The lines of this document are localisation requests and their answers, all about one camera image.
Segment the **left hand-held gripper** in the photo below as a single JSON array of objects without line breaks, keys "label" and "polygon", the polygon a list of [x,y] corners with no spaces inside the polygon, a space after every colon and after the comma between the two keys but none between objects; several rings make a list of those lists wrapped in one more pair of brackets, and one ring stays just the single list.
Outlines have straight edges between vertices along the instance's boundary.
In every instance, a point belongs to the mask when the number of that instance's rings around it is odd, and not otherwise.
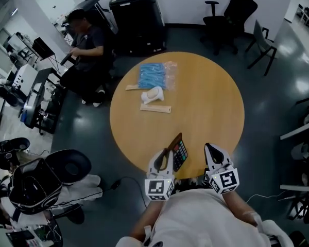
[{"label": "left hand-held gripper", "polygon": [[[159,173],[161,171],[167,149],[157,152],[149,162],[148,173]],[[167,174],[173,174],[174,155],[172,151],[168,153]],[[145,195],[151,201],[167,201],[174,190],[175,177],[173,175],[152,175],[145,180]]]}]

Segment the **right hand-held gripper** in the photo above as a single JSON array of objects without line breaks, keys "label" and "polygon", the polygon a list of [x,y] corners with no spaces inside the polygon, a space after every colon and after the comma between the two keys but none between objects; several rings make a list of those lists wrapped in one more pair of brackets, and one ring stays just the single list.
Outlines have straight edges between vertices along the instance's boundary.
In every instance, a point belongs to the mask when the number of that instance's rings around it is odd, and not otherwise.
[{"label": "right hand-held gripper", "polygon": [[238,171],[234,168],[228,152],[216,144],[206,143],[204,153],[209,169],[205,176],[214,191],[223,195],[236,190],[240,184]]}]

